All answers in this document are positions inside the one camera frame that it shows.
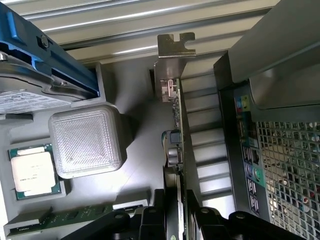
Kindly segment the grey square rack knob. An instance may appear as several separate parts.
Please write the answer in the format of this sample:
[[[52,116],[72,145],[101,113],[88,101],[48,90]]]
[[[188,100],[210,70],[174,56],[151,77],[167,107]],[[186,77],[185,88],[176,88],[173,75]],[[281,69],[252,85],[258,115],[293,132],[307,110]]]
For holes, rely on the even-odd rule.
[[[128,116],[107,104],[55,113],[48,129],[54,165],[63,179],[117,171],[133,141]]]

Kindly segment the grey metal PC case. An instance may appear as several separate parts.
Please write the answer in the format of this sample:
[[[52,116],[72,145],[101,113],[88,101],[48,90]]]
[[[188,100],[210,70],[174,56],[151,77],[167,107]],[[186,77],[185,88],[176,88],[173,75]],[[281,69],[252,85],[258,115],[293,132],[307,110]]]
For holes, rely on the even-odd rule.
[[[230,240],[320,240],[320,0],[280,0],[213,66]]]

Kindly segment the CPU chip with silver lid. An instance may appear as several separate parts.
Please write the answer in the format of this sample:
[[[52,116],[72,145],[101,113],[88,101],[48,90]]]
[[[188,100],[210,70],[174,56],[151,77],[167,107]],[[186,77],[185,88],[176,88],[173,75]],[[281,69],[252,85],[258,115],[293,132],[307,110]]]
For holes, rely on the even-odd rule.
[[[62,193],[52,144],[12,148],[7,152],[17,201]]]

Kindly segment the green RAM stick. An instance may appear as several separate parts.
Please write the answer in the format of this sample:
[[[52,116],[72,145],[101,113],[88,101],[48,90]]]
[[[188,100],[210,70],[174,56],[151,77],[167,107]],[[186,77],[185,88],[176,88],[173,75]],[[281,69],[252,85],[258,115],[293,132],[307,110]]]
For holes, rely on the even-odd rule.
[[[40,229],[57,228],[67,225],[94,221],[110,212],[112,212],[112,204],[98,204],[78,207],[71,210],[52,212],[40,223]]]

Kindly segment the grey plastic parts rack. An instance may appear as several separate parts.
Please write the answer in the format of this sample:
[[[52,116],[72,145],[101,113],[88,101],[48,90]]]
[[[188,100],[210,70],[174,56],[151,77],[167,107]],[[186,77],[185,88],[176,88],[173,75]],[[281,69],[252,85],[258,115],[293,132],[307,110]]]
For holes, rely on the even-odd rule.
[[[6,240],[4,225],[21,213],[52,209],[56,212],[112,203],[117,196],[148,195],[164,185],[165,152],[161,136],[174,127],[172,107],[153,92],[152,64],[137,59],[97,64],[101,98],[78,103],[78,108],[111,101],[130,122],[132,136],[127,160],[116,171],[78,177],[65,182],[68,194],[48,199],[17,201],[8,149],[29,147],[50,140],[48,121],[58,108],[36,112],[26,124],[0,125],[0,240]]]

